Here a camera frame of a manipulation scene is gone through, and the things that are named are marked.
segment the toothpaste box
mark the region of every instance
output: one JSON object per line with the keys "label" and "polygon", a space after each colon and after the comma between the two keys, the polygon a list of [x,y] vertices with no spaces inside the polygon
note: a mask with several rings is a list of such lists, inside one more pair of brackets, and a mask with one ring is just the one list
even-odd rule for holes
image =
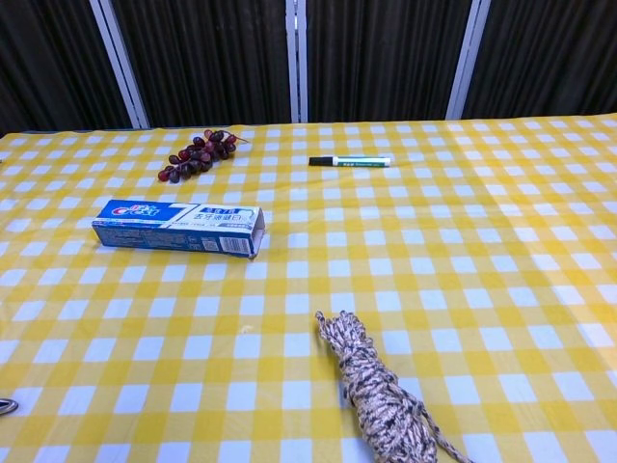
{"label": "toothpaste box", "polygon": [[112,200],[93,228],[105,246],[254,258],[265,222],[260,207]]}

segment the black marker cap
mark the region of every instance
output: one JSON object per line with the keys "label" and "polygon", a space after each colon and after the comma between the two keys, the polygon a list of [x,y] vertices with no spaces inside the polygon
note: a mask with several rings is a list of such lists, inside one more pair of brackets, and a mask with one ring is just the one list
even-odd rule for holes
{"label": "black marker cap", "polygon": [[334,159],[331,156],[310,157],[308,164],[310,166],[332,166]]}

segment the white vertical pole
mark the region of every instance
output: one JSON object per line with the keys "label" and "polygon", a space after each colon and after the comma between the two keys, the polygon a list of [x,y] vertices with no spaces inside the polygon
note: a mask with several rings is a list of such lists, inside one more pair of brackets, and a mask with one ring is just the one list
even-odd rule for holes
{"label": "white vertical pole", "polygon": [[298,74],[300,77],[300,122],[309,121],[307,58],[307,0],[298,0]]}
{"label": "white vertical pole", "polygon": [[90,0],[96,24],[103,38],[107,56],[116,75],[122,99],[133,128],[149,128],[148,117],[139,94],[133,68],[128,60],[124,40],[110,0]]}
{"label": "white vertical pole", "polygon": [[478,49],[490,8],[491,0],[472,0],[471,2],[467,28],[461,43],[459,62],[456,66],[452,90],[450,91],[450,100],[447,103],[446,119],[461,119],[461,116],[463,116],[475,59],[478,56]]}
{"label": "white vertical pole", "polygon": [[291,121],[297,123],[298,110],[298,68],[296,63],[296,8],[294,0],[285,0],[285,29],[287,31],[287,65],[289,66],[289,106]]}

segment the table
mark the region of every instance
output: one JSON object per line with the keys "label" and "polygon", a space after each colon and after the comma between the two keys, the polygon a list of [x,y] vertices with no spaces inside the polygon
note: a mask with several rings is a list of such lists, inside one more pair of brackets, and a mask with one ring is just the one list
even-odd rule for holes
{"label": "table", "polygon": [[[617,115],[230,130],[178,185],[197,129],[0,141],[0,460],[371,461],[315,335],[344,309],[477,461],[614,461]],[[333,153],[393,165],[308,167]],[[111,198],[260,205],[267,234],[105,248]]]}

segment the rope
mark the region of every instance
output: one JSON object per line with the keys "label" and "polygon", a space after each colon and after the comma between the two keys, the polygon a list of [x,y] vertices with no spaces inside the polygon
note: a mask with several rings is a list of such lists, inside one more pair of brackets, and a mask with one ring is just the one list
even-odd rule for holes
{"label": "rope", "polygon": [[362,435],[379,463],[436,463],[437,445],[457,462],[472,463],[445,440],[424,403],[398,386],[355,315],[315,316],[319,336],[339,359],[343,396],[356,407]]}

